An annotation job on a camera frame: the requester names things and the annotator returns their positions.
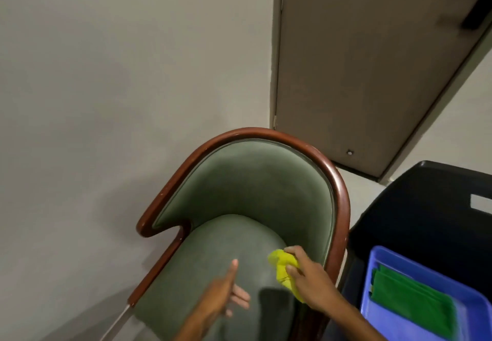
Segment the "white wall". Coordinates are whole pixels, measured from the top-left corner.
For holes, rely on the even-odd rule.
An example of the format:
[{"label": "white wall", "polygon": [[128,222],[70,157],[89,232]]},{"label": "white wall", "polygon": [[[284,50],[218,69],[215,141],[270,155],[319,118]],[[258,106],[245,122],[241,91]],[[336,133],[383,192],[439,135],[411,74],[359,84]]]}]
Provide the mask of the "white wall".
[{"label": "white wall", "polygon": [[[489,50],[491,45],[489,33],[482,46]],[[483,51],[477,50],[470,63],[478,63],[475,58],[481,57],[479,53]],[[492,51],[485,55],[391,179],[422,160],[492,174]]]},{"label": "white wall", "polygon": [[0,339],[96,339],[173,238],[135,224],[269,124],[273,0],[0,0]]}]

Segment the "green cloth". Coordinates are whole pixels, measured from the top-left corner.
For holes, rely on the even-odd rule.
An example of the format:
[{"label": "green cloth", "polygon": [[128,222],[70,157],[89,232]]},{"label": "green cloth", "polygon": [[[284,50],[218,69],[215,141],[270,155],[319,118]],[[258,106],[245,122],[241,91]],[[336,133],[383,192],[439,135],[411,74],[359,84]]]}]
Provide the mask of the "green cloth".
[{"label": "green cloth", "polygon": [[457,320],[450,296],[382,265],[372,277],[372,301],[442,338],[453,339]]}]

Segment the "green upholstery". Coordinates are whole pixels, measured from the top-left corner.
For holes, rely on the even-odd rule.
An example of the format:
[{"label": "green upholstery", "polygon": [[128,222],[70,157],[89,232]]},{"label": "green upholstery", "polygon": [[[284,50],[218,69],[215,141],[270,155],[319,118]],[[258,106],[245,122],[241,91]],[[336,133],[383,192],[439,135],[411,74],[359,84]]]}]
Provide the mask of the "green upholstery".
[{"label": "green upholstery", "polygon": [[192,227],[239,214],[301,245],[324,263],[334,227],[333,195],[322,172],[286,145],[261,139],[232,142],[206,157],[156,219],[154,227],[190,219]]},{"label": "green upholstery", "polygon": [[171,340],[208,283],[239,259],[236,282],[251,295],[250,309],[232,307],[205,340],[285,341],[294,296],[275,280],[267,255],[285,242],[271,229],[241,215],[223,215],[195,229],[135,305],[135,315],[162,340]]},{"label": "green upholstery", "polygon": [[191,171],[155,220],[154,228],[189,220],[192,232],[135,313],[158,337],[170,340],[210,280],[238,258],[237,283],[251,294],[251,308],[238,308],[206,339],[286,341],[294,297],[275,281],[267,255],[301,245],[324,263],[334,218],[331,186],[303,154],[263,139],[224,145]]}]

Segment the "microfiber cloth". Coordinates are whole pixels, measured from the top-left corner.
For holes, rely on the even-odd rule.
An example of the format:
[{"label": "microfiber cloth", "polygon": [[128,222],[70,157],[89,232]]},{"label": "microfiber cloth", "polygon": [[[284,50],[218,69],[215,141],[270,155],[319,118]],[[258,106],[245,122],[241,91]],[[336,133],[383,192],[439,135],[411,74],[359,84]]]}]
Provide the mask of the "microfiber cloth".
[{"label": "microfiber cloth", "polygon": [[454,338],[458,323],[450,296],[383,265],[372,275],[372,301],[442,338]]},{"label": "microfiber cloth", "polygon": [[299,294],[296,288],[294,280],[292,279],[291,276],[289,276],[289,274],[285,270],[286,265],[291,265],[299,268],[299,263],[297,262],[296,257],[293,256],[292,254],[286,253],[281,249],[277,249],[268,255],[268,262],[273,267],[276,267],[277,282],[279,282],[284,287],[289,289],[299,301],[304,303],[303,298],[301,297],[301,295]]}]

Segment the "blue tray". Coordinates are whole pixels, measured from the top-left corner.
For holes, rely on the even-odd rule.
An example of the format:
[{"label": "blue tray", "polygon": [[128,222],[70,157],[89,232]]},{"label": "blue tray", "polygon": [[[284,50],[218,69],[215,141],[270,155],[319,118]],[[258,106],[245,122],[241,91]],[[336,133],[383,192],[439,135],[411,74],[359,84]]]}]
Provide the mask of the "blue tray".
[{"label": "blue tray", "polygon": [[492,306],[484,295],[383,246],[375,246],[367,265],[361,313],[388,341],[437,341],[444,338],[371,301],[372,270],[380,264],[452,297],[458,317],[456,341],[492,341]]}]

